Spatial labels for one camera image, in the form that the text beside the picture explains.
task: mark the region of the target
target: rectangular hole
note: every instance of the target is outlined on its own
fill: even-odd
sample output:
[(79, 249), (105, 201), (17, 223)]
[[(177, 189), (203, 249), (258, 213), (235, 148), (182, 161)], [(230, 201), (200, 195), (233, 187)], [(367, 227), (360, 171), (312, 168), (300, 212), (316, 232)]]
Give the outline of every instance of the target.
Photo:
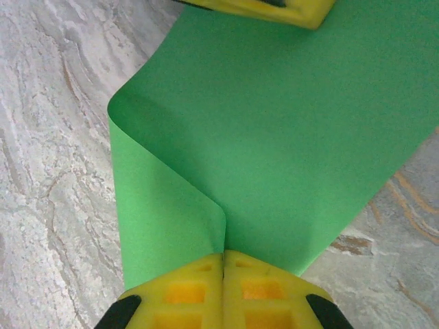
[(205, 264), (198, 268), (200, 272), (209, 272), (212, 270), (212, 264)]
[(245, 300), (282, 300), (285, 298), (281, 285), (274, 280), (244, 280), (241, 283)]
[(165, 294), (168, 304), (199, 304), (204, 302), (206, 287), (198, 282), (173, 283)]
[(161, 313), (155, 316), (153, 329), (201, 329), (201, 325), (201, 314)]
[(294, 329), (289, 310), (248, 310), (246, 329)]
[(235, 264), (236, 264), (236, 267), (251, 267), (252, 266), (251, 264), (246, 263), (242, 260), (237, 260)]

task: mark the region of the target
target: gray marble countertop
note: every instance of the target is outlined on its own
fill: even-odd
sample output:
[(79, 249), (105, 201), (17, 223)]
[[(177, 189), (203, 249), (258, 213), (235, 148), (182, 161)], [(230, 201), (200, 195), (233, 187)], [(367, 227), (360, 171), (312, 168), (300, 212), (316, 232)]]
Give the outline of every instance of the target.
[[(168, 0), (0, 0), (0, 328), (91, 328), (123, 292), (106, 105)], [(304, 277), (355, 328), (439, 328), (439, 131)]]

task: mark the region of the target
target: green sheet edge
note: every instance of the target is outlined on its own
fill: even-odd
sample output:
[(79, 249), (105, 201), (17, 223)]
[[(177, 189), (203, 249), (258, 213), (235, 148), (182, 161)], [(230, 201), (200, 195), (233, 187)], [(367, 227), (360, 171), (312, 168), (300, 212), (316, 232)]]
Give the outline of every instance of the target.
[(186, 8), (108, 105), (126, 288), (225, 247), (301, 274), (438, 124), (438, 13)]

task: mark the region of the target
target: clip jaw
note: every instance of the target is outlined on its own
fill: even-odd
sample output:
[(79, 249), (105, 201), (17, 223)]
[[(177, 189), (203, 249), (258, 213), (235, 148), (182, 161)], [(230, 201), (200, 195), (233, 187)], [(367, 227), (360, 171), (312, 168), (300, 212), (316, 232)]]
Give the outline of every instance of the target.
[(325, 290), (231, 250), (126, 291), (95, 327), (262, 328), (353, 329)]
[(335, 0), (177, 0), (229, 14), (318, 29)]

